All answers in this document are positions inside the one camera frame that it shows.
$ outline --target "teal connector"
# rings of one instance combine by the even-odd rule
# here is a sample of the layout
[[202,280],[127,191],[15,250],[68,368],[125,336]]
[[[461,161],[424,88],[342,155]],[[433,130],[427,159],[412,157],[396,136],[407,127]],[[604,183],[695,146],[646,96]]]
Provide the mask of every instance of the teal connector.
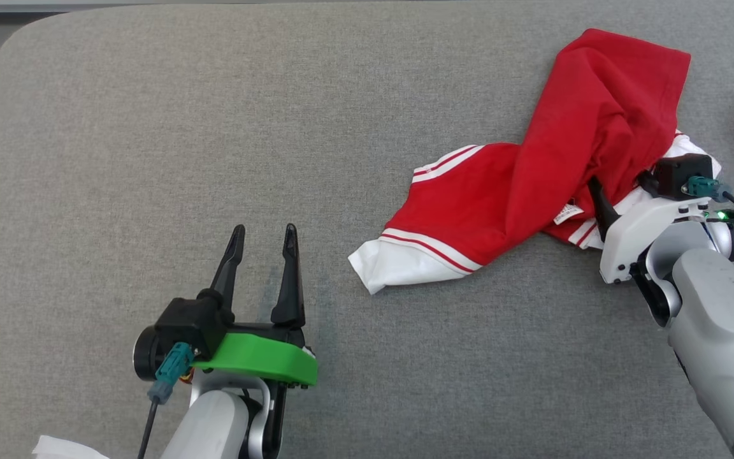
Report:
[[186,374],[192,368],[194,362],[194,353],[191,346],[186,343],[179,342],[169,351],[163,364],[155,372],[157,381],[152,385],[152,389],[146,392],[151,401],[158,401],[158,404],[164,405],[171,397],[171,392],[175,389],[175,383],[181,375]]
[[716,179],[701,177],[701,175],[690,177],[687,180],[687,185],[682,188],[682,191],[686,194],[696,196],[697,198],[713,198],[716,203],[726,203],[728,200],[725,195],[723,195],[724,192],[732,192],[732,189],[729,186]]

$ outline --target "green plastic part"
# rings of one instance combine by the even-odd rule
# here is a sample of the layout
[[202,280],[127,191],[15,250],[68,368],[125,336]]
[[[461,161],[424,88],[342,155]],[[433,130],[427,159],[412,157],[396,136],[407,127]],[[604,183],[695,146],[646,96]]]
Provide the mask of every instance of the green plastic part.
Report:
[[248,333],[228,333],[212,360],[192,366],[307,386],[315,386],[319,371],[317,360],[297,346]]

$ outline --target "red fabric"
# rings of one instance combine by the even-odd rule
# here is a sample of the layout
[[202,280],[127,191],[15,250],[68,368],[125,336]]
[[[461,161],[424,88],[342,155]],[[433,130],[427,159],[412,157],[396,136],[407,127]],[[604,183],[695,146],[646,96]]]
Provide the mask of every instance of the red fabric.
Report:
[[586,30],[557,55],[521,146],[486,145],[414,182],[387,227],[438,239],[481,265],[542,229],[567,240],[579,222],[553,218],[570,198],[585,210],[573,220],[592,217],[592,175],[621,200],[670,147],[689,62],[678,50]]

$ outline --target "white label sticker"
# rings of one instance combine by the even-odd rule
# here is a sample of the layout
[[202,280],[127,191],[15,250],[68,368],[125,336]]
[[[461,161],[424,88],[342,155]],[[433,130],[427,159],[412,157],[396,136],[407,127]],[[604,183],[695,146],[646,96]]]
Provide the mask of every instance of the white label sticker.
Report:
[[569,218],[573,217],[574,215],[577,215],[583,212],[585,211],[583,211],[578,206],[574,206],[573,204],[565,204],[565,207],[563,207],[562,211],[560,211],[557,217],[554,218],[554,224],[560,224],[563,221],[566,221]]

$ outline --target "white care label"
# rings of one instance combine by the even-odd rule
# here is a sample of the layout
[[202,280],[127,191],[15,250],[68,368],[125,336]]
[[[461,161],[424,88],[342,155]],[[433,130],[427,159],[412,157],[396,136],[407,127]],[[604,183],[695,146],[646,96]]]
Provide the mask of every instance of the white care label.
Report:
[[574,215],[583,213],[583,211],[580,207],[574,206],[573,204],[565,204],[565,207],[563,207],[562,211],[557,214],[557,217],[554,218],[554,224],[560,224],[563,221],[568,220],[569,218],[573,217]]

